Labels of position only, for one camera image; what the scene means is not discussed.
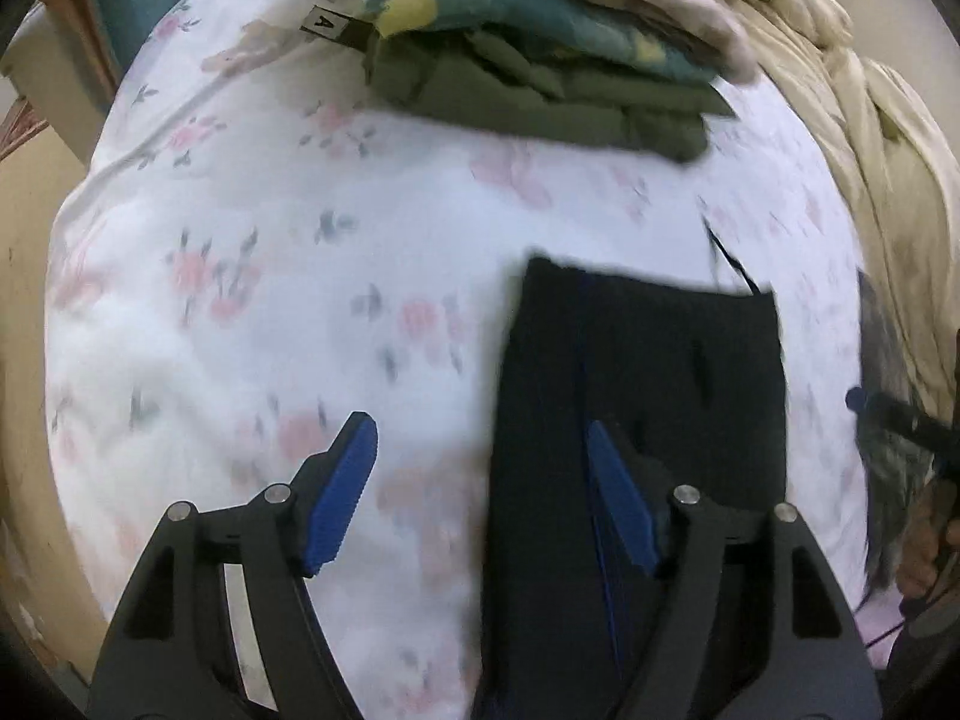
human hand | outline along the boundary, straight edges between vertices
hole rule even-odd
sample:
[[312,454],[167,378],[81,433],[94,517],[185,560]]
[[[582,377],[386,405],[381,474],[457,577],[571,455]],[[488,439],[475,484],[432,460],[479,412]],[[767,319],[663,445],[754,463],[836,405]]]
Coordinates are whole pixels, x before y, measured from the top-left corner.
[[[931,482],[923,489],[907,522],[904,553],[896,569],[896,587],[904,594],[904,598],[923,598],[937,581],[934,562],[940,552],[940,531],[945,517],[934,510],[936,485],[936,482]],[[947,525],[947,544],[960,547],[960,519],[954,519]]]

black pants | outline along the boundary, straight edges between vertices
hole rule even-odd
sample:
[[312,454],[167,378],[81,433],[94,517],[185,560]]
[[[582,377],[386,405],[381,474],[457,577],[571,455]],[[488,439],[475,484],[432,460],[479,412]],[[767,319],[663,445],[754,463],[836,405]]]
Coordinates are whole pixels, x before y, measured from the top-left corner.
[[[785,492],[780,355],[766,293],[531,261],[497,404],[477,718],[603,720],[642,659],[665,584],[627,560],[589,476],[587,425],[613,418],[678,483],[770,509]],[[736,647],[728,627],[716,638]]]

pile of clothing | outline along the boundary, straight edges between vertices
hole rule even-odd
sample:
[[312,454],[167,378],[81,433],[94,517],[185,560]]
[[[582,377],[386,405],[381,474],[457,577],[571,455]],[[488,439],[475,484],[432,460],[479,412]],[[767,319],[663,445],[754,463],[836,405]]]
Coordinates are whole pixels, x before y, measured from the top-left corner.
[[371,87],[465,127],[685,162],[734,115],[710,83],[757,71],[723,0],[363,1]]

yellow patch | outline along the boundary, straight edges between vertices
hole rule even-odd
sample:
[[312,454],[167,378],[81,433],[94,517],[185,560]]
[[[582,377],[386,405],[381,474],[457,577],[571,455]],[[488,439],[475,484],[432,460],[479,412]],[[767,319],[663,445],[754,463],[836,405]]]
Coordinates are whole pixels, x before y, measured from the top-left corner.
[[639,32],[634,36],[634,50],[637,59],[646,65],[661,64],[666,61],[664,44]]
[[436,18],[436,0],[387,0],[374,24],[383,37],[390,37],[399,32],[423,29]]

bed sheet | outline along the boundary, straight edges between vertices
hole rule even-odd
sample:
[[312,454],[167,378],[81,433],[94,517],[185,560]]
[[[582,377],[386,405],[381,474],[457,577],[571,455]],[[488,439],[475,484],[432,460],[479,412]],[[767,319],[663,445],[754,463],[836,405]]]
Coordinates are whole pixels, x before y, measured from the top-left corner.
[[379,459],[310,596],[368,719],[463,717],[498,358],[526,258],[744,289],[704,220],[776,293],[787,497],[858,602],[866,491],[843,403],[860,254],[773,84],[718,82],[739,119],[710,122],[709,155],[685,167],[499,137],[382,108],[358,53],[298,30],[313,4],[356,0],[181,1],[56,219],[51,461],[104,612],[172,501],[246,501],[366,410]]

